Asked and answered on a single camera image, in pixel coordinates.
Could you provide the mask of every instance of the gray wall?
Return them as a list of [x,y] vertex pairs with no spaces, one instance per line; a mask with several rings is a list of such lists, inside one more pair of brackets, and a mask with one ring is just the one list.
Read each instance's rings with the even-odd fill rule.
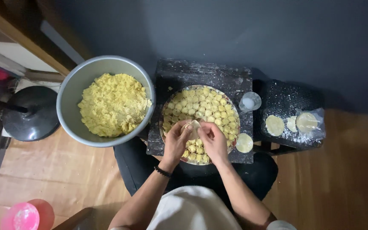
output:
[[56,0],[94,55],[256,67],[368,112],[368,0]]

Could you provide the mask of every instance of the person's right hand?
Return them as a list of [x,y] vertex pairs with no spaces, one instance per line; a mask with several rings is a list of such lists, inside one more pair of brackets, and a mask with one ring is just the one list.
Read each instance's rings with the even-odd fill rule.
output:
[[229,163],[227,139],[215,123],[200,122],[198,135],[204,144],[204,150],[214,165]]

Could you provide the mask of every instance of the black bracelet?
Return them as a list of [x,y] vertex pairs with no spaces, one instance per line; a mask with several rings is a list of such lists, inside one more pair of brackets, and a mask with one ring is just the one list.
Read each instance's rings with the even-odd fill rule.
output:
[[156,170],[159,174],[163,175],[163,176],[166,176],[168,178],[171,178],[171,173],[168,173],[162,169],[160,169],[157,165],[154,166],[154,170]]

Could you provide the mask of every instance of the glass of water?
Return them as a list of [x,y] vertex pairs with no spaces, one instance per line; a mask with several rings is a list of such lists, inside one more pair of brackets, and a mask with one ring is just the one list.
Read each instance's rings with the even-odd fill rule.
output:
[[262,104],[262,100],[258,94],[254,92],[247,92],[242,96],[239,102],[239,109],[242,112],[251,112],[253,110],[259,109]]

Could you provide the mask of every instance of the aluminum pot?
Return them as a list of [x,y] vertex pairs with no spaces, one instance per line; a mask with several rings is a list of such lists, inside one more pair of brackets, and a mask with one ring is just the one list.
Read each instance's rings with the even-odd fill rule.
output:
[[[104,73],[112,75],[124,73],[133,76],[144,86],[147,98],[151,99],[153,103],[152,106],[146,108],[146,116],[140,125],[125,136],[117,138],[100,137],[90,133],[81,121],[82,116],[77,105],[82,100],[83,90],[88,88],[95,78]],[[146,127],[153,114],[155,102],[154,85],[140,65],[124,57],[106,55],[89,59],[69,73],[60,86],[56,100],[56,111],[62,127],[75,140],[92,147],[111,147],[132,139]]]

